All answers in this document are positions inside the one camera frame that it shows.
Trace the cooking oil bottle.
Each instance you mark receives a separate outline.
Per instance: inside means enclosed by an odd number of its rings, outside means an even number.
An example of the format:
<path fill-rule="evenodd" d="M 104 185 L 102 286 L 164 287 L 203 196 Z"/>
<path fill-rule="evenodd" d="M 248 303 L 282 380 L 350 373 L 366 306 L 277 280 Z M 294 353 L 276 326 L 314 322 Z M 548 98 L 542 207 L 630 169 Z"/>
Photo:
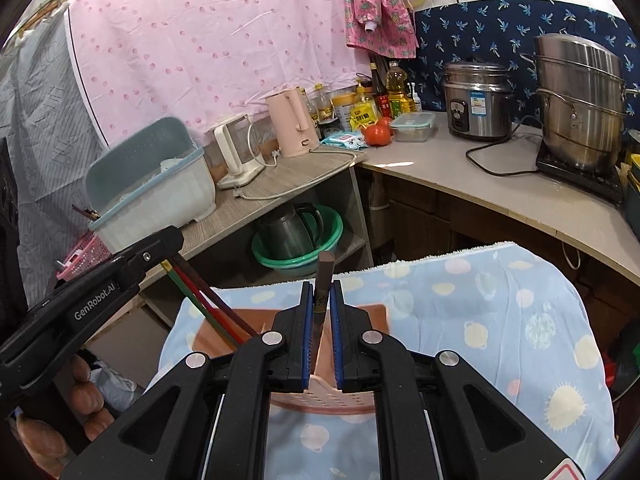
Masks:
<path fill-rule="evenodd" d="M 412 111 L 412 99 L 407 92 L 407 73 L 397 61 L 390 61 L 386 72 L 386 89 L 390 101 L 390 112 L 393 118 Z"/>

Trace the teal dish drainer box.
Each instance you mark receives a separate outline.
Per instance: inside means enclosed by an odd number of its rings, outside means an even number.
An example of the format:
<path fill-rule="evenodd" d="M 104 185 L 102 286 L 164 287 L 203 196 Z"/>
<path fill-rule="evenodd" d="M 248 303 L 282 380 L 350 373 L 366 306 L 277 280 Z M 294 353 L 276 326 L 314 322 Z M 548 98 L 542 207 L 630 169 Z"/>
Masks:
<path fill-rule="evenodd" d="M 204 150 L 175 117 L 105 152 L 89 168 L 85 187 L 99 215 L 89 230 L 113 254 L 166 226 L 200 222 L 216 209 Z"/>

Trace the stacked steel steamer pot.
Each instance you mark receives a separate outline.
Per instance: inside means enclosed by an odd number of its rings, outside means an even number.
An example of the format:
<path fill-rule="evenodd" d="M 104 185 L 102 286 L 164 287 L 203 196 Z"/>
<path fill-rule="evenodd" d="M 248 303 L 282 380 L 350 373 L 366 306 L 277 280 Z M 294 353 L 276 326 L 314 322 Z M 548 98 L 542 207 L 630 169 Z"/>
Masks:
<path fill-rule="evenodd" d="M 639 90 L 623 80 L 618 56 L 595 41 L 565 34 L 534 38 L 544 144 L 578 170 L 608 171 L 622 148 L 626 97 Z"/>

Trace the pink electric kettle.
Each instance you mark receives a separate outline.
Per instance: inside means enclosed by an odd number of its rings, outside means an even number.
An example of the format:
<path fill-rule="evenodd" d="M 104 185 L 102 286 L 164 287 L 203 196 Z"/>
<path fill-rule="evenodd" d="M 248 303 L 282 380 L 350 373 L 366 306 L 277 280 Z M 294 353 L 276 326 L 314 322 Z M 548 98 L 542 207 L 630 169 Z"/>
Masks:
<path fill-rule="evenodd" d="M 299 88 L 274 94 L 266 104 L 283 157 L 302 156 L 318 148 L 318 133 Z"/>

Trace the grey striped sheet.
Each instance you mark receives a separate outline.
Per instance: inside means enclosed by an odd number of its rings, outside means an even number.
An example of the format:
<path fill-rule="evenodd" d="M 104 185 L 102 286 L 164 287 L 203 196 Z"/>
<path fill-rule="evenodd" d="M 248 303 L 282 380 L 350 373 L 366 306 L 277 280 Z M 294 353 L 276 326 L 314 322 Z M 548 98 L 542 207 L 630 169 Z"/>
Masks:
<path fill-rule="evenodd" d="M 84 179 L 104 145 L 76 84 L 62 13 L 1 55 L 1 136 L 17 183 L 18 260 L 32 307 L 87 231 Z"/>

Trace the green chopstick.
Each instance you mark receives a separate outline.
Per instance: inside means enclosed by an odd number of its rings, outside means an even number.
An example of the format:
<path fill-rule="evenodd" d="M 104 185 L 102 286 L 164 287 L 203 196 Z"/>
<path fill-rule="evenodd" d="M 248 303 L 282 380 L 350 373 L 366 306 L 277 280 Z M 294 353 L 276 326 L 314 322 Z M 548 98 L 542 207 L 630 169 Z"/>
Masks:
<path fill-rule="evenodd" d="M 235 349 L 239 347 L 239 338 L 235 337 L 230 333 L 222 324 L 218 322 L 218 320 L 206 309 L 204 304 L 202 304 L 201 300 L 198 299 L 198 295 L 194 292 L 194 290 L 180 278 L 180 274 L 174 269 L 174 267 L 170 264 L 170 262 L 165 259 L 160 263 L 160 266 L 163 268 L 165 273 L 171 278 L 180 289 L 186 298 L 188 298 L 194 307 L 198 309 L 198 312 L 204 316 L 206 321 L 210 326 L 213 327 L 214 331 L 221 336 L 221 338 L 230 346 Z"/>

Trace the white small heater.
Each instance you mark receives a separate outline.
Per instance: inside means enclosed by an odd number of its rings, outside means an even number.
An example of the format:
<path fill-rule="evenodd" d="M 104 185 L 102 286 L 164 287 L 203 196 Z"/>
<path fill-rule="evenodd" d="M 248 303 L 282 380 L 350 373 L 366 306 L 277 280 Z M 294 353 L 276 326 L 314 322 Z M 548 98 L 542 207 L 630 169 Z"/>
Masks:
<path fill-rule="evenodd" d="M 246 115 L 235 115 L 225 119 L 213 128 L 214 139 L 221 152 L 227 174 L 222 177 L 217 186 L 220 190 L 233 190 L 250 184 L 266 168 L 262 154 L 250 154 L 250 158 L 242 161 L 240 151 L 236 146 L 232 131 L 239 126 L 246 126 L 247 147 L 250 146 L 250 127 L 252 123 Z"/>

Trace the blue patterned tablecloth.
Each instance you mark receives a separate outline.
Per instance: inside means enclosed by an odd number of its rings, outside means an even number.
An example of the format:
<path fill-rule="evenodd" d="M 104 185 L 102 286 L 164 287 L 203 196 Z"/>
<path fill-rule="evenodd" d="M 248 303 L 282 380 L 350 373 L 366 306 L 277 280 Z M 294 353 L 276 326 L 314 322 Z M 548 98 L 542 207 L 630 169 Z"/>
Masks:
<path fill-rule="evenodd" d="M 617 454 L 605 370 L 576 287 L 514 243 L 392 262 L 337 276 L 353 306 L 384 304 L 387 333 L 409 350 L 452 350 L 597 479 Z M 301 282 L 215 288 L 235 309 L 298 304 Z M 203 315 L 183 299 L 148 388 L 194 347 Z M 265 479 L 379 479 L 371 414 L 273 406 Z"/>

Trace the pink dotted curtain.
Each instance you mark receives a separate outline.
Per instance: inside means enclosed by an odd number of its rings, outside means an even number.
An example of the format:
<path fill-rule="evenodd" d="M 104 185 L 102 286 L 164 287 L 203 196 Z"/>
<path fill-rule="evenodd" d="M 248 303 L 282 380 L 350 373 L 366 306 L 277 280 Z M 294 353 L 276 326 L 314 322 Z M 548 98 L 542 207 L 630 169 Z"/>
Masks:
<path fill-rule="evenodd" d="M 344 0 L 72 0 L 70 50 L 88 110 L 115 145 L 160 118 L 198 143 L 289 88 L 350 87 L 369 66 L 346 44 Z"/>

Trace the navy floral cloth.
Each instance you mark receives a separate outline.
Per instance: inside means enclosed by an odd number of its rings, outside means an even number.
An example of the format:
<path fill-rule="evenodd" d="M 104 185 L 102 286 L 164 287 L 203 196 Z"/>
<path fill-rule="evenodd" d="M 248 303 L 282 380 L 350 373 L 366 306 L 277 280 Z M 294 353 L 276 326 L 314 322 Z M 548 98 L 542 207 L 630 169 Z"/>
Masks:
<path fill-rule="evenodd" d="M 537 74 L 526 56 L 535 38 L 569 34 L 597 42 L 622 62 L 622 78 L 639 88 L 639 40 L 623 18 L 588 6 L 552 0 L 477 0 L 433 6 L 416 14 L 416 58 L 402 64 L 424 110 L 445 109 L 442 77 L 450 62 L 483 61 L 504 66 L 512 88 L 512 117 L 536 125 L 541 118 Z"/>

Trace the pink floral garment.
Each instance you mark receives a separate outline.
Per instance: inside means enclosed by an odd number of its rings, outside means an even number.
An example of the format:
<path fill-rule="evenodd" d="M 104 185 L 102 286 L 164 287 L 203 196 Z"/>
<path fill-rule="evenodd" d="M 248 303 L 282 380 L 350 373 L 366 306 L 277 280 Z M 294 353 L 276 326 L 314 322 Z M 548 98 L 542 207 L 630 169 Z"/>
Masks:
<path fill-rule="evenodd" d="M 386 58 L 416 56 L 418 42 L 406 0 L 344 0 L 345 39 L 351 48 Z"/>

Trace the pink plastic basket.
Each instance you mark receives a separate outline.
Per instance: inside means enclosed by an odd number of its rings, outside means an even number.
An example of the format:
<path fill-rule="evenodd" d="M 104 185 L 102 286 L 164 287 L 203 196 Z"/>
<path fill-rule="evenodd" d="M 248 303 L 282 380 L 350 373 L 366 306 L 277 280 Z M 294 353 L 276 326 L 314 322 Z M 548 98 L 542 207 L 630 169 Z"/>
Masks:
<path fill-rule="evenodd" d="M 67 255 L 64 261 L 58 261 L 58 272 L 55 276 L 59 281 L 70 281 L 80 274 L 94 268 L 106 260 L 111 252 L 102 240 L 93 232 L 83 235 Z"/>

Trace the blue wet wipes pack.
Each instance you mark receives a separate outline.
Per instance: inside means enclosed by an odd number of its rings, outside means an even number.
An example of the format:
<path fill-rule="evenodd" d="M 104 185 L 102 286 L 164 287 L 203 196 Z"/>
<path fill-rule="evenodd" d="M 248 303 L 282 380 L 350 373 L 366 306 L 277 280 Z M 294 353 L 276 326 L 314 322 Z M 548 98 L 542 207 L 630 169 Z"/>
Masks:
<path fill-rule="evenodd" d="M 344 150 L 360 151 L 368 147 L 361 132 L 340 131 L 326 136 L 321 144 L 332 148 L 344 148 Z"/>

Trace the red tomato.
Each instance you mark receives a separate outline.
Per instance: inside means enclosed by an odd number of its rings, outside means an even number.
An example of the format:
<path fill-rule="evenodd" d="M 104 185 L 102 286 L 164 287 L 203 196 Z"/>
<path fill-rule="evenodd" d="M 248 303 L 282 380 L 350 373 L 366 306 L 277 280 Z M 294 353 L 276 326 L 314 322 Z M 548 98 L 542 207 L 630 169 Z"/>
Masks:
<path fill-rule="evenodd" d="M 385 146 L 392 143 L 390 127 L 382 122 L 361 129 L 364 142 L 369 146 Z"/>

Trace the green plastic basin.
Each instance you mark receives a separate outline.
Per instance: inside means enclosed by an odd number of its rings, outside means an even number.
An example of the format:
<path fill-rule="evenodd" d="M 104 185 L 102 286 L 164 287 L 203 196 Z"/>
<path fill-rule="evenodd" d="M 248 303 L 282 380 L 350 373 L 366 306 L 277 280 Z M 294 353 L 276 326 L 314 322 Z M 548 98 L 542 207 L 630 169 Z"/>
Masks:
<path fill-rule="evenodd" d="M 314 274 L 322 252 L 335 254 L 343 232 L 342 217 L 334 209 L 286 203 L 258 222 L 250 248 L 262 266 L 299 278 Z"/>

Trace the stacked green yellow bowls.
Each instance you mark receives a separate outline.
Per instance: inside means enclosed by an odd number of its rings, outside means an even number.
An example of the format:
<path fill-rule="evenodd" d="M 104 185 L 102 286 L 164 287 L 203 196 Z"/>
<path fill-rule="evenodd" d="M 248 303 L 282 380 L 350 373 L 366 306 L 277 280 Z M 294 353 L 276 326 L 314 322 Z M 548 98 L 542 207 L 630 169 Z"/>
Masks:
<path fill-rule="evenodd" d="M 630 129 L 620 164 L 620 180 L 625 189 L 624 217 L 637 238 L 640 238 L 639 141 L 639 131 Z"/>

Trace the clear food container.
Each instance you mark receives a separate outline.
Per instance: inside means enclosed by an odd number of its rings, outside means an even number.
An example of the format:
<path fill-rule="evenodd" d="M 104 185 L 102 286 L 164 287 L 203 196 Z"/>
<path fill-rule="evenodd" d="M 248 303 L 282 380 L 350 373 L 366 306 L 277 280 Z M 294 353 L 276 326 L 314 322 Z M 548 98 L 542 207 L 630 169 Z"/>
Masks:
<path fill-rule="evenodd" d="M 390 131 L 397 142 L 425 142 L 435 134 L 435 119 L 433 112 L 404 113 L 392 120 Z"/>

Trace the dark soy sauce bottle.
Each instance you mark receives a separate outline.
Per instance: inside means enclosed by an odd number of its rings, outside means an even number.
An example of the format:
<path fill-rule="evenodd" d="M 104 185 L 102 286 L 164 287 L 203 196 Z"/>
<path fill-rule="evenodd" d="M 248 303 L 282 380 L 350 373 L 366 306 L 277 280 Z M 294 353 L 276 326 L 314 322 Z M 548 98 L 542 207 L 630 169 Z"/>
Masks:
<path fill-rule="evenodd" d="M 375 62 L 370 63 L 372 88 L 374 93 L 374 99 L 378 111 L 382 117 L 391 118 L 392 111 L 390 110 L 390 100 L 388 99 L 388 92 L 386 87 L 382 83 L 380 73 L 378 72 L 378 66 Z"/>

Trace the maroon chopstick pair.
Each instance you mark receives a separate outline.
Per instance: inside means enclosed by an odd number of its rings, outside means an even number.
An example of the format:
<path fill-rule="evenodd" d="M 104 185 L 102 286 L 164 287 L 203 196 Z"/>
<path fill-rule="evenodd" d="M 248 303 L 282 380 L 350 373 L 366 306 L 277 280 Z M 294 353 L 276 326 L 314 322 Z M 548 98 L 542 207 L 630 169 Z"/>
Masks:
<path fill-rule="evenodd" d="M 182 255 L 175 255 L 172 258 L 177 263 L 177 266 L 186 272 L 186 276 L 190 278 L 196 287 L 203 293 L 204 297 L 209 301 L 209 303 L 220 312 L 227 321 L 231 322 L 232 327 L 241 335 L 247 336 L 247 339 L 257 335 L 256 330 L 248 324 L 247 321 L 239 315 L 238 312 L 232 309 L 228 305 L 226 300 L 223 300 L 218 292 L 215 292 L 211 287 L 206 284 L 204 278 L 200 277 L 200 274 L 196 272 L 189 263 L 186 262 L 186 259 L 183 258 Z"/>

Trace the red chopstick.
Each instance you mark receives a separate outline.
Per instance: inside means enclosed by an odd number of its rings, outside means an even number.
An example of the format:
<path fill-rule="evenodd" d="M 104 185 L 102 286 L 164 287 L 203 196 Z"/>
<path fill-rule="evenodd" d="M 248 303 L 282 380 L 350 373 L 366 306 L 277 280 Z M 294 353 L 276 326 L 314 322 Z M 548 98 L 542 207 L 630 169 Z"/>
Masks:
<path fill-rule="evenodd" d="M 239 338 L 239 341 L 240 341 L 239 345 L 245 342 L 247 340 L 247 336 L 241 336 L 232 327 L 231 322 L 227 321 L 226 318 L 209 303 L 209 301 L 204 297 L 203 293 L 196 287 L 193 281 L 186 276 L 186 272 L 184 272 L 177 266 L 177 263 L 175 262 L 175 260 L 174 259 L 167 259 L 167 260 L 174 267 L 174 269 L 180 274 L 180 278 L 182 278 L 183 281 L 185 281 L 186 284 L 189 285 L 194 290 L 194 292 L 198 295 L 198 299 L 201 300 L 202 304 L 204 304 L 206 309 L 209 310 L 209 312 L 218 320 L 218 322 L 222 324 L 224 328 L 226 328 L 230 333 L 232 333 L 233 336 Z"/>

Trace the brown chopstick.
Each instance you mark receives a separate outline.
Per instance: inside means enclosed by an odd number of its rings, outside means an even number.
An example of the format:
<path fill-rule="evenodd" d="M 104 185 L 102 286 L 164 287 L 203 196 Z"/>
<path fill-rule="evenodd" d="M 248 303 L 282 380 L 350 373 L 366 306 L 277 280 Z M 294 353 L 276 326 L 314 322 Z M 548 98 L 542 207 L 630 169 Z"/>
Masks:
<path fill-rule="evenodd" d="M 312 318 L 310 372 L 316 370 L 323 323 L 326 319 L 326 306 L 333 280 L 335 259 L 332 252 L 320 252 L 318 269 L 314 281 L 314 317 Z"/>

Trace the black induction cooktop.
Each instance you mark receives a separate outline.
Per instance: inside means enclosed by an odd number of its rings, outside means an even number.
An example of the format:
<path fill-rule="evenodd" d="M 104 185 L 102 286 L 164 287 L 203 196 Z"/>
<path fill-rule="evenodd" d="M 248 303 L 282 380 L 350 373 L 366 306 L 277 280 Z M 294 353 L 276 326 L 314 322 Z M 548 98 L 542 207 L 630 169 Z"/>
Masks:
<path fill-rule="evenodd" d="M 544 143 L 540 144 L 536 166 L 546 176 L 577 186 L 615 206 L 623 203 L 623 185 L 615 168 L 604 171 L 577 169 L 554 156 Z"/>

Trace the dark kettle under shelf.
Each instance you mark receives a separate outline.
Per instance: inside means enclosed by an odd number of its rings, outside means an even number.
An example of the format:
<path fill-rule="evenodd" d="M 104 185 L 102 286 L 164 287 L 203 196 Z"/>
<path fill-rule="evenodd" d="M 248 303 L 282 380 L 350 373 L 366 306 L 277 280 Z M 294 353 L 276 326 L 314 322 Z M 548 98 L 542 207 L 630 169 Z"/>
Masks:
<path fill-rule="evenodd" d="M 257 235 L 268 258 L 303 257 L 320 246 L 324 229 L 320 210 L 311 203 L 286 203 L 262 218 Z"/>

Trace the yellow seasoning bag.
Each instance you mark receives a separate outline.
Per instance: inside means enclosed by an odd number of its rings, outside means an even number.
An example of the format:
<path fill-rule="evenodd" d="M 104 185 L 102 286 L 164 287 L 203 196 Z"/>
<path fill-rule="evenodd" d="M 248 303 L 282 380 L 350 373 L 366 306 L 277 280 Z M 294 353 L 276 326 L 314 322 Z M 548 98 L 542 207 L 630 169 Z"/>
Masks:
<path fill-rule="evenodd" d="M 367 128 L 378 122 L 380 114 L 374 101 L 360 101 L 352 104 L 349 113 L 349 125 L 352 131 Z"/>

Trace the steel rice cooker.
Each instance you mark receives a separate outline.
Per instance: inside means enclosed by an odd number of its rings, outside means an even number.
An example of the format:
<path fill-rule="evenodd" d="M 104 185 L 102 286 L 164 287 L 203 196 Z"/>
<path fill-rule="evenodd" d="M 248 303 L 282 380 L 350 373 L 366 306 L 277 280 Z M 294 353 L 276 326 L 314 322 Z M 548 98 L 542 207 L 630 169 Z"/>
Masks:
<path fill-rule="evenodd" d="M 445 65 L 442 86 L 451 134 L 483 142 L 510 136 L 513 91 L 504 66 L 451 62 Z"/>

